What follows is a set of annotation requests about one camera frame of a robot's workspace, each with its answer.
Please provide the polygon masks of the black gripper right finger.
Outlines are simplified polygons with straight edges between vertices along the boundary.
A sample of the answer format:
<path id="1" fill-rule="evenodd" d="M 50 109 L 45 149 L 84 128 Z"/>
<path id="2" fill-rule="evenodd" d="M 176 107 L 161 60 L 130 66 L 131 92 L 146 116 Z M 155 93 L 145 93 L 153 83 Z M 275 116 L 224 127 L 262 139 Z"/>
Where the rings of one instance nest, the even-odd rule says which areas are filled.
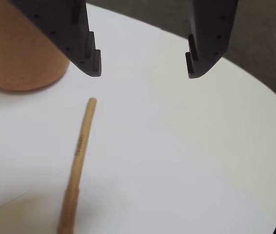
<path id="1" fill-rule="evenodd" d="M 190 0 L 189 78 L 206 74 L 227 51 L 238 0 Z"/>

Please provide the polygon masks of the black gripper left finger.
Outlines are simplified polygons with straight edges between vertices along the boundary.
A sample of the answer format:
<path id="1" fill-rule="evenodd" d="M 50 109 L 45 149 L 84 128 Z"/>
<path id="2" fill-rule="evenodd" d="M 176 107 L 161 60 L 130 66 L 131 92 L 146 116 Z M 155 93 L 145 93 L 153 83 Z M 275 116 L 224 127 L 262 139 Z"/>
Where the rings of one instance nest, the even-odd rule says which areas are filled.
<path id="1" fill-rule="evenodd" d="M 101 51 L 89 30 L 84 0 L 11 0 L 83 73 L 101 76 Z"/>

